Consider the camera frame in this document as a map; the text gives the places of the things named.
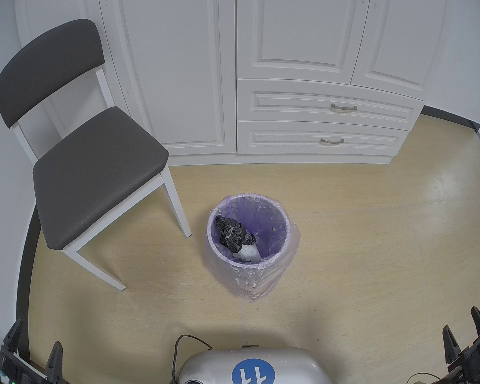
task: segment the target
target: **light wood floor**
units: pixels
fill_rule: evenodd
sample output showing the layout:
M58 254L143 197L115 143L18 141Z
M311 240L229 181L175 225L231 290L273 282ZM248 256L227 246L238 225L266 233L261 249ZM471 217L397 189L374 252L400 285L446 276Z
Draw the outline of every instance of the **light wood floor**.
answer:
M163 191L139 203L82 252L127 286L119 292L40 236L29 331L45 365L55 340L72 384L170 381L182 333L214 348L311 350L338 383L444 376L442 328L462 348L480 306L480 140L420 116L390 165L172 167L192 227L182 235ZM248 304L202 261L208 213L225 195L283 203L300 249L275 290ZM179 366L202 345L184 339ZM427 376L417 380L429 383Z

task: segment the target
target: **transparent plastic bag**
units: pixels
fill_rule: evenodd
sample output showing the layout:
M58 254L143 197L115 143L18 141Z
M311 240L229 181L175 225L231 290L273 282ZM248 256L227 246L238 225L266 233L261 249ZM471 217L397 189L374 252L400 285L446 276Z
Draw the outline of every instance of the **transparent plastic bag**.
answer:
M257 239L262 259L246 263L220 244L215 217L242 223ZM297 253L300 232L278 201L255 193L227 196L211 212L207 223L206 263L216 277L246 301L268 295Z

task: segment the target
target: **black cable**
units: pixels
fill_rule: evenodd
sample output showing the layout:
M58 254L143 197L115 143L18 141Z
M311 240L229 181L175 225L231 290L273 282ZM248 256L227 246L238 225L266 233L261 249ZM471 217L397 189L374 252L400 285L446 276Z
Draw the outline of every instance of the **black cable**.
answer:
M433 376L433 377L437 378L438 380L441 380L440 377L435 376L435 375L433 375L433 374L431 374L431 373L428 373L428 372L418 372L418 373L415 373L415 374L411 375L411 376L408 378L408 380L407 380L407 382L406 382L405 384L408 384L408 382L410 381L410 379L411 379L413 376L417 376L417 375L430 375L430 376Z
M175 363L177 362L177 351L178 351L178 347L179 347L179 342L180 342L182 337L191 337L192 339L195 339L195 340L200 341L201 343L204 343L208 347L208 349L213 349L210 346L210 344L205 343L202 339L199 339L196 336L180 335L179 338L177 339L177 342L175 343L175 352L173 353L173 365L172 365L172 383L173 384L178 384L177 380L175 379Z

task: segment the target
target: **white chair leg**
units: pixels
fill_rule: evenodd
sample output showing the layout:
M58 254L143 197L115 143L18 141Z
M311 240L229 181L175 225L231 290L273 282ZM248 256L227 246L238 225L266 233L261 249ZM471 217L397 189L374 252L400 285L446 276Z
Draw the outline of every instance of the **white chair leg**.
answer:
M165 189L167 190L168 199L170 200L170 204L173 208L173 212L175 213L175 217L180 224L181 231L186 237L189 237L192 234L192 231L190 230L187 217L185 216L185 212L183 211L183 208L181 206L177 190L175 189L175 185L173 184L172 175L170 175L170 170L168 169L168 165L165 165L165 168L163 168L163 171L160 172L160 175L162 176L165 183Z
M114 278L112 275L108 274L107 272L102 271L97 266L93 265L87 259L85 259L82 255L78 252L74 251L73 248L70 246L66 246L63 248L62 252L70 257L72 260L76 261L86 270L92 272L95 276L101 278L102 280L106 281L110 285L113 285L115 288L123 291L126 287L125 285L118 279Z

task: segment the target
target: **chair frame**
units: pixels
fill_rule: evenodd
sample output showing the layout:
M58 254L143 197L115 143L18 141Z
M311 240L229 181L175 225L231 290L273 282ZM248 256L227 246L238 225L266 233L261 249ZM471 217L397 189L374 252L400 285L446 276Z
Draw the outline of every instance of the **chair frame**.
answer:
M110 92L110 88L108 87L105 74L103 72L103 65L100 65L94 69L107 108L114 107L115 103L113 102L113 97ZM36 157L35 153L32 150L32 147L25 138L19 122L17 121L14 125L12 125L12 128L22 148L25 150L28 158L32 161L33 164L35 164L38 161L38 158ZM123 291L126 287L120 280L118 280L108 272L105 272L98 268L92 262L88 261L82 255L80 255L78 251L91 239L93 239L98 233L103 231L109 224L111 224L113 221L123 215L126 211L132 208L135 204L137 204L139 201L144 199L146 196L148 196L150 193L152 193L162 185L165 186L170 205L173 208L173 212L175 213L175 217L178 220L181 231L186 237L189 237L192 234L192 231L190 230L187 222L187 217L185 216L185 213L180 203L180 199L177 194L177 190L175 189L175 185L173 184L172 176L170 174L170 170L168 169L168 164L165 164L165 168L163 168L163 170L158 175L147 181L130 196L125 198L118 205L105 213L84 233L82 233L79 237L73 240L70 244L65 246L65 248L62 249L62 252L68 257L70 257L72 260L80 264L83 268L92 272L95 276L101 278L115 288Z

